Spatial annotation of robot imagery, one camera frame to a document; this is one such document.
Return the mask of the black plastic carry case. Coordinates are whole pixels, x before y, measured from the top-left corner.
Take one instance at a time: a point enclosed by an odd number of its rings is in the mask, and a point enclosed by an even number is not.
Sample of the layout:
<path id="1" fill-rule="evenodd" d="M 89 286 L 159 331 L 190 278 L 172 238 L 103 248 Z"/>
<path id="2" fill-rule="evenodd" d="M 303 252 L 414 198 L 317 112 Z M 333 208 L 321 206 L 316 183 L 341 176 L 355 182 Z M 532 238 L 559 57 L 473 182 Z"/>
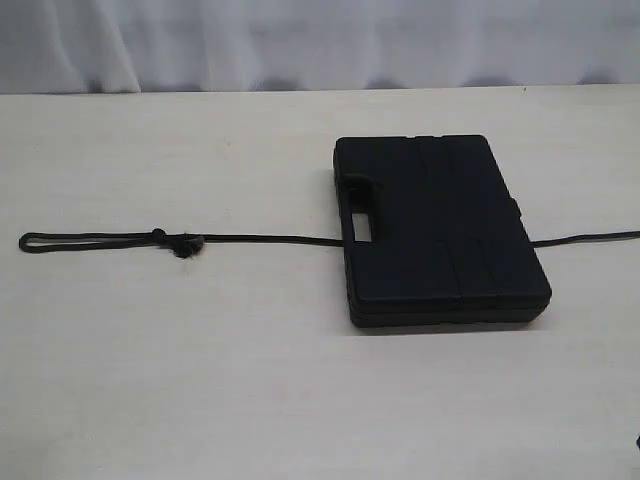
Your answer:
<path id="1" fill-rule="evenodd" d="M 333 170 L 355 326 L 527 323 L 549 305 L 485 137 L 342 137 Z"/>

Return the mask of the white backdrop curtain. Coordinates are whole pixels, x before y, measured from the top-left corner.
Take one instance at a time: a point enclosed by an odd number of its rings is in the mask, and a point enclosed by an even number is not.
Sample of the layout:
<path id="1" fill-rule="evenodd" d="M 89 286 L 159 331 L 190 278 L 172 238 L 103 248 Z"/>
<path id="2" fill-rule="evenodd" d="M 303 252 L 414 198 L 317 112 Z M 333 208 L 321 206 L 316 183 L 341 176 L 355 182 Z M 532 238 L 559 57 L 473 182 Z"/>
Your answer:
<path id="1" fill-rule="evenodd" d="M 635 83 L 635 1 L 5 1 L 1 90 Z"/>

